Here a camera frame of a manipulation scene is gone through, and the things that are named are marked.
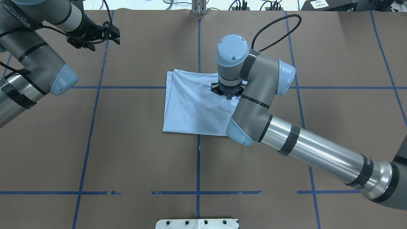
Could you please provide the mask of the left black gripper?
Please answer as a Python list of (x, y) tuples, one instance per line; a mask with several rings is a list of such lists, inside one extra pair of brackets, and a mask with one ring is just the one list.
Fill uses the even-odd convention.
[(67, 42), (75, 48), (88, 48), (95, 51), (95, 44), (106, 41), (110, 36), (110, 24), (83, 24), (67, 32)]

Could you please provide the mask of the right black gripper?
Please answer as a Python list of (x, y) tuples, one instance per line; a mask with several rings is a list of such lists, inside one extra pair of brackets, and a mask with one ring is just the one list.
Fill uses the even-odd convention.
[(232, 87), (228, 87), (221, 82), (211, 84), (211, 91), (219, 96), (226, 97), (227, 100), (231, 100), (233, 97), (240, 97), (243, 94), (244, 88), (245, 85), (243, 83)]

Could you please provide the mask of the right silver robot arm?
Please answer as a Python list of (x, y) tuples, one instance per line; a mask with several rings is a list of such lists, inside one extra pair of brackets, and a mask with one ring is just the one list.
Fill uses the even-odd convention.
[(212, 92), (227, 99), (240, 97), (226, 127), (230, 139), (247, 146), (268, 145), (361, 191), (374, 203), (406, 210), (406, 139), (391, 162), (375, 161), (271, 115), (273, 99), (286, 94), (296, 69), (249, 48), (240, 35), (220, 39), (216, 60), (218, 83), (212, 84)]

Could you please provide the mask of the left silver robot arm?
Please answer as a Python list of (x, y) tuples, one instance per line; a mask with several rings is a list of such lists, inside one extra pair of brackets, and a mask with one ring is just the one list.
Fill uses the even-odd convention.
[(47, 28), (66, 36), (75, 48), (95, 51), (106, 40), (120, 44), (120, 31), (109, 20), (97, 25), (83, 9), (82, 0), (2, 0), (1, 52), (22, 64), (1, 77), (1, 126), (31, 109), (48, 93), (59, 96), (79, 80), (77, 73), (37, 33)]

